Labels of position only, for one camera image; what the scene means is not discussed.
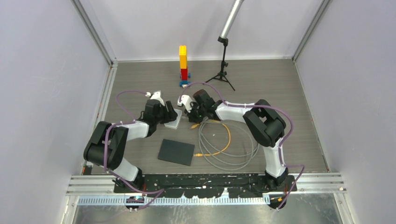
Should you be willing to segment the white network switch box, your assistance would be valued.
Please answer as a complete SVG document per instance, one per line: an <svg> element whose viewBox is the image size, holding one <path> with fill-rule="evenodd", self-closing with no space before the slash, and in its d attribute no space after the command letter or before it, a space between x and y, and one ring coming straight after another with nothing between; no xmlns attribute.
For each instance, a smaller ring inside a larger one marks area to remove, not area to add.
<svg viewBox="0 0 396 224"><path fill-rule="evenodd" d="M171 128L171 129L177 129L178 125L180 123L181 117L182 117L182 111L179 109L175 109L175 112L177 113L177 117L174 121L165 123L164 126L167 128Z"/></svg>

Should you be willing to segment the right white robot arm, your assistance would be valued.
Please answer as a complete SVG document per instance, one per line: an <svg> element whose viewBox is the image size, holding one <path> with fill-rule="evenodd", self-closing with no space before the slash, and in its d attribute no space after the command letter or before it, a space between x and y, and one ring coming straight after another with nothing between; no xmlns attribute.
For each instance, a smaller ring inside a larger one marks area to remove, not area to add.
<svg viewBox="0 0 396 224"><path fill-rule="evenodd" d="M201 89L192 97L182 95L178 106L184 107L184 112L190 122L200 123L204 118L216 121L232 120L247 125L254 140L264 150L267 187L271 191L279 191L285 186L288 168L283 162L283 147L281 145L286 123L270 104L260 99L256 103L233 104L225 100L215 101Z"/></svg>

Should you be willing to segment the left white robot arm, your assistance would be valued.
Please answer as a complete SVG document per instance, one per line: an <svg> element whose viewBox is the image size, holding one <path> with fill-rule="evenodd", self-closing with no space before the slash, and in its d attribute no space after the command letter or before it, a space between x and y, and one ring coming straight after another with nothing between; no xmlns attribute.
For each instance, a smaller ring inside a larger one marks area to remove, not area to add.
<svg viewBox="0 0 396 224"><path fill-rule="evenodd" d="M121 125L101 121L94 129L83 153L83 158L97 166L104 167L126 180L125 187L138 193L143 187L142 170L124 158L126 142L150 137L158 124L166 124L177 119L177 113L170 101L162 104L157 99L149 99L145 110L132 124Z"/></svg>

